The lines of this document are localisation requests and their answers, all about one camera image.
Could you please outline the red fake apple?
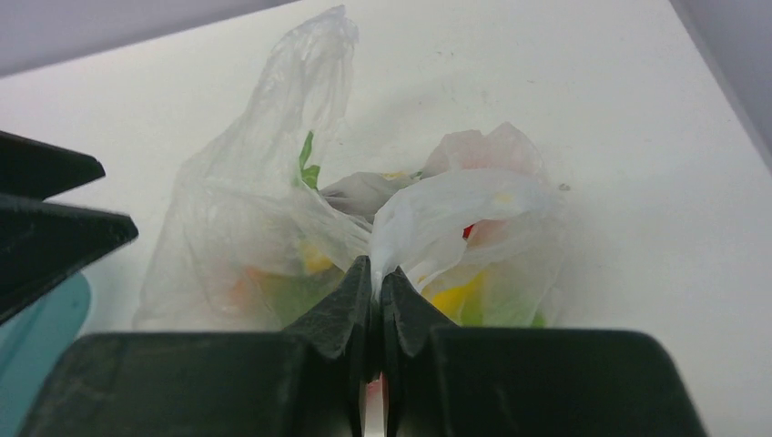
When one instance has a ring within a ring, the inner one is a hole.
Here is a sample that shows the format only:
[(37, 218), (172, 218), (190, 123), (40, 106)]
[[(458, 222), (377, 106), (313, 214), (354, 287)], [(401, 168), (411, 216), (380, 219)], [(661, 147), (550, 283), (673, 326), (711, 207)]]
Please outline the red fake apple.
[(466, 250), (519, 253), (559, 241), (563, 223), (555, 215), (541, 155), (524, 132), (502, 123), (488, 134), (465, 130), (445, 135), (427, 157), (419, 180), (462, 172), (453, 194), (467, 204), (473, 194), (482, 212), (464, 227)]

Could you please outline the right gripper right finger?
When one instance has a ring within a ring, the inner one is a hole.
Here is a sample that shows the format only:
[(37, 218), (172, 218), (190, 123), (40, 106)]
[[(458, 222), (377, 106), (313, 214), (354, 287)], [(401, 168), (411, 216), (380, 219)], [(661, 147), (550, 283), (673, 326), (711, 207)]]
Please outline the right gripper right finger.
[(629, 330), (462, 328), (381, 288), (389, 436), (702, 436), (666, 350)]

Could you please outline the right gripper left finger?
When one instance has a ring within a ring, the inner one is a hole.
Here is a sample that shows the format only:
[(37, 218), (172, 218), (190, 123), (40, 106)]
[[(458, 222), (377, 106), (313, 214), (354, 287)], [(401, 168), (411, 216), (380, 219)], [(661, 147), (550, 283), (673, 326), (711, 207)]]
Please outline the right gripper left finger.
[(370, 262), (273, 332), (113, 332), (75, 341), (24, 436), (361, 436)]

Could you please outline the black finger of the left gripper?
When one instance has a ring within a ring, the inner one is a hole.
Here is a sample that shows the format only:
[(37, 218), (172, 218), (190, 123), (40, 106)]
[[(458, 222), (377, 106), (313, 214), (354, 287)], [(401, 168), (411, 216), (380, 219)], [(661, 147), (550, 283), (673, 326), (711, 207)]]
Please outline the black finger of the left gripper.
[(127, 215), (49, 202), (105, 174), (90, 155), (2, 133), (2, 321), (137, 238)]

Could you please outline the clear plastic bag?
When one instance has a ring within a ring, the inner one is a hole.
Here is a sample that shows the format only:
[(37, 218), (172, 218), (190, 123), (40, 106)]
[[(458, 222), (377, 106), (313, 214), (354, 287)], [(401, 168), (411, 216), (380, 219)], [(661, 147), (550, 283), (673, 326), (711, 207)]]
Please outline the clear plastic bag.
[(328, 154), (342, 150), (357, 42), (357, 26), (335, 6), (272, 48), (244, 112), (177, 173), (135, 329), (280, 330), (261, 287), (267, 276), (345, 273), (360, 256), (374, 264), (371, 292), (397, 270), (420, 296), (484, 271), (481, 326), (554, 322), (563, 238), (519, 253), (468, 252), (462, 230), (483, 211), (474, 205), (483, 194), (460, 204), (462, 172), (419, 180), (424, 162), (320, 184)]

